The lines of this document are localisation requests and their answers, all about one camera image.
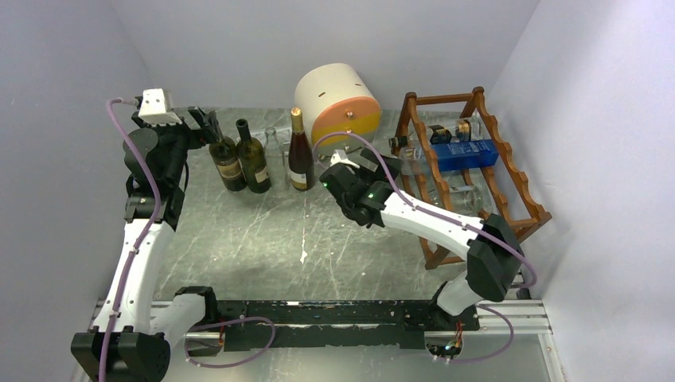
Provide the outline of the green wine bottle tan label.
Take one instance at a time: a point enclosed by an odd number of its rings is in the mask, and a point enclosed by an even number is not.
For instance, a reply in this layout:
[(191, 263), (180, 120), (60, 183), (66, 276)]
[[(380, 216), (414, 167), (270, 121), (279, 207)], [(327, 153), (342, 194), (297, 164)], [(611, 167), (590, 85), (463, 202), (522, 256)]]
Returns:
[(227, 190), (238, 192), (247, 187), (236, 144), (231, 138), (224, 136), (219, 142), (209, 144), (209, 154)]

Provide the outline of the dark green wine bottle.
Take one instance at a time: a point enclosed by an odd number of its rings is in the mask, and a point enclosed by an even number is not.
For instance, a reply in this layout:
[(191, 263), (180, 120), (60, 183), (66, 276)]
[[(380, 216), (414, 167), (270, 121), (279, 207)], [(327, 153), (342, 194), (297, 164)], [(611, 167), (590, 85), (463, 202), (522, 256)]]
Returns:
[(236, 128), (240, 135), (236, 152), (248, 188), (253, 193), (266, 193), (271, 188), (271, 179), (268, 173), (264, 147), (257, 138), (251, 136), (246, 119), (238, 119)]

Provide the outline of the gold-foil dark wine bottle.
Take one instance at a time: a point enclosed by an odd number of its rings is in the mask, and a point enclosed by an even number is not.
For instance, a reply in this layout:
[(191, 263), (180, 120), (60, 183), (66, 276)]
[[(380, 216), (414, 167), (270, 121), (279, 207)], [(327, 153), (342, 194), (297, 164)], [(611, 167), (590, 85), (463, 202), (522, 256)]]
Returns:
[(288, 175), (291, 185), (304, 192), (314, 186), (314, 159), (299, 107), (291, 109), (291, 143), (288, 152)]

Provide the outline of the clear square glass bottle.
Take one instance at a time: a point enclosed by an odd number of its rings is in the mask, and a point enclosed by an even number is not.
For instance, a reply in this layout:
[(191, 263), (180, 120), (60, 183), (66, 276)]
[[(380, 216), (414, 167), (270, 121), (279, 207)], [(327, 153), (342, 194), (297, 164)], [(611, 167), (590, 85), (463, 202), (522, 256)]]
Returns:
[(265, 158), (271, 178), (272, 186), (279, 189), (288, 189), (287, 169), (285, 165), (284, 149), (274, 127), (268, 127), (265, 134)]

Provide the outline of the blue glass bottle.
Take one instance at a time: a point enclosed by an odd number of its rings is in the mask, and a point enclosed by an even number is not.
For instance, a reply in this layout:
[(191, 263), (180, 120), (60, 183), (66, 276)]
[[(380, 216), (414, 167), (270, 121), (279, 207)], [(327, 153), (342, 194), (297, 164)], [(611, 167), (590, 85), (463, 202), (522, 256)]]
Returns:
[(499, 159), (496, 146), (489, 139), (436, 144), (431, 148), (440, 172), (490, 167)]

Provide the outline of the small clear black-cap bottle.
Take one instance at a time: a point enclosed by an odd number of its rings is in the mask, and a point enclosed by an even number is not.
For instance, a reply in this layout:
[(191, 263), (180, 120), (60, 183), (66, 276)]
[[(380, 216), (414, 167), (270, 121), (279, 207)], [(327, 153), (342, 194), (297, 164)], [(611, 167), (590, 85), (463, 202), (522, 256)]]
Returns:
[[(427, 127), (431, 134), (429, 143), (431, 145), (469, 142), (478, 140), (483, 128), (483, 122), (477, 118), (456, 119), (453, 125), (430, 125)], [(390, 148), (403, 148), (406, 146), (418, 146), (419, 137), (412, 132), (410, 135), (396, 136), (388, 140)]]

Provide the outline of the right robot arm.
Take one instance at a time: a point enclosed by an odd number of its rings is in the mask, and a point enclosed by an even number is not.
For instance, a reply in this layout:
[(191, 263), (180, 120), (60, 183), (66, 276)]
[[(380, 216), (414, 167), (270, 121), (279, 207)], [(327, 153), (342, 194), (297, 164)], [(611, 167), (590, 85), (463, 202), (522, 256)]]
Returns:
[(524, 255), (502, 216), (460, 215), (395, 191), (383, 166), (362, 166), (344, 150), (334, 151), (319, 180), (347, 219), (366, 228), (377, 225), (413, 233), (465, 261), (466, 270), (445, 282), (432, 299), (429, 317), (436, 328), (451, 328), (466, 308), (482, 300), (505, 299)]

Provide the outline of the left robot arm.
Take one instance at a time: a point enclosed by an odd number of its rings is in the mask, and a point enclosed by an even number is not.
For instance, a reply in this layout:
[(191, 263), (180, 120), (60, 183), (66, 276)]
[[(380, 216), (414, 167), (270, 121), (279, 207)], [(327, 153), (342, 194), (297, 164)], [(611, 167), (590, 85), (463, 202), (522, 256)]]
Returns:
[(214, 112), (191, 107), (184, 119), (123, 135), (127, 179), (124, 240), (110, 290), (91, 329), (76, 333), (71, 353), (93, 381), (160, 381), (172, 348), (194, 327), (217, 326), (220, 308), (209, 286), (184, 286), (159, 314), (151, 314), (158, 269), (177, 230), (185, 192), (180, 186), (189, 150), (222, 137)]

